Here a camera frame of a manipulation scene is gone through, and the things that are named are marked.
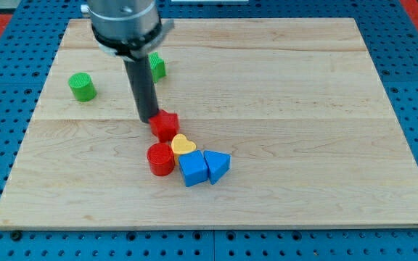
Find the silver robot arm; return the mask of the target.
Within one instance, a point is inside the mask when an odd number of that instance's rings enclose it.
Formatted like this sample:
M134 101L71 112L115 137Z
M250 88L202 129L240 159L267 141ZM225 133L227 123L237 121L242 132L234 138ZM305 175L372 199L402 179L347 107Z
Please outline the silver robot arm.
M161 20L155 0L87 0L81 13L99 48L129 62L154 51L175 27L172 19Z

